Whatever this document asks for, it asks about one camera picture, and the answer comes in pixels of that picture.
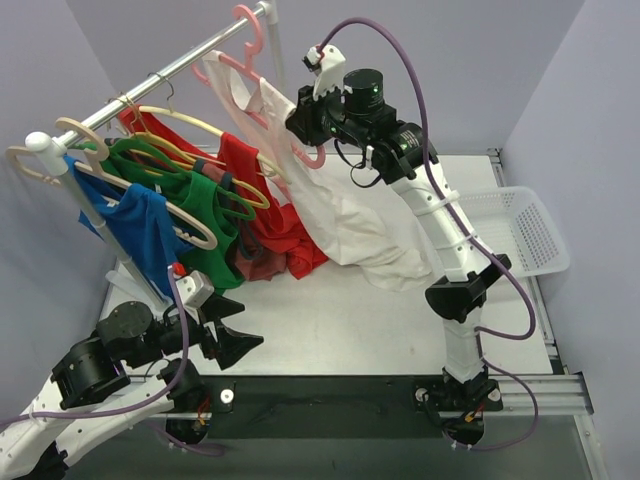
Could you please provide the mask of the pink plastic hanger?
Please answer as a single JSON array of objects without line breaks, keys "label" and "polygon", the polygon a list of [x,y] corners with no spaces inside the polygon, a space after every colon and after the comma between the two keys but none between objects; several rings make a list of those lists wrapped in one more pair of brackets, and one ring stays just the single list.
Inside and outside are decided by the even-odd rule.
[{"label": "pink plastic hanger", "polygon": [[213,50],[202,58],[203,69],[191,66],[199,81],[213,89],[249,143],[280,166],[296,160],[311,168],[321,168],[326,160],[320,146],[311,157],[306,148],[286,129],[285,120],[293,104],[254,68],[254,57],[264,47],[264,32],[256,14],[246,5],[232,9],[238,20],[245,20],[253,40],[244,46],[244,59]]}]

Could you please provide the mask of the white tank top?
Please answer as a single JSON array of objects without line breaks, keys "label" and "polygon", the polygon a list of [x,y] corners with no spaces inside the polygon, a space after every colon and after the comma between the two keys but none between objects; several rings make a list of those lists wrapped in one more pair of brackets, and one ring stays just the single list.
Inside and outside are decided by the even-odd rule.
[{"label": "white tank top", "polygon": [[300,145],[285,127],[294,104],[264,77],[249,89],[241,74],[214,50],[203,58],[205,75],[249,144],[285,174],[279,188],[290,200],[311,239],[341,266],[358,266],[372,285],[405,291],[432,273],[418,224],[408,209],[392,213],[367,200],[362,190],[336,180],[326,167],[313,169],[298,158]]}]

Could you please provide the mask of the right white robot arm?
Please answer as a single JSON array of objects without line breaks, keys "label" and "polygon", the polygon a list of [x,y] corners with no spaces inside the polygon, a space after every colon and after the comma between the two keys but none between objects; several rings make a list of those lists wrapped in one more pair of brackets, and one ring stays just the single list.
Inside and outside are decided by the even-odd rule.
[{"label": "right white robot arm", "polygon": [[449,378],[443,394],[450,405],[464,408],[477,399],[476,380],[486,374],[475,332],[486,292],[510,268],[510,260],[481,244],[424,126],[400,120],[386,103],[380,71],[315,75],[313,84],[299,89],[285,125],[308,146],[333,141],[360,149],[363,163],[377,171],[417,218],[444,268],[443,277],[425,292],[445,328],[444,371]]}]

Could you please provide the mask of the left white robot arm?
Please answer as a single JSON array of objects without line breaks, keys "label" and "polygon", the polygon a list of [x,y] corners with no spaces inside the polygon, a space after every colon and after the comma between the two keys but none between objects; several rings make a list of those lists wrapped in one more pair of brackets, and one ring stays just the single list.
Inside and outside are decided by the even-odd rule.
[{"label": "left white robot arm", "polygon": [[243,304],[213,295],[193,314],[160,317],[139,301],[115,307],[58,362],[21,415],[1,423],[4,479],[61,479],[101,443],[166,412],[203,413],[211,404],[188,358],[192,345],[222,370],[263,337],[227,327]]}]

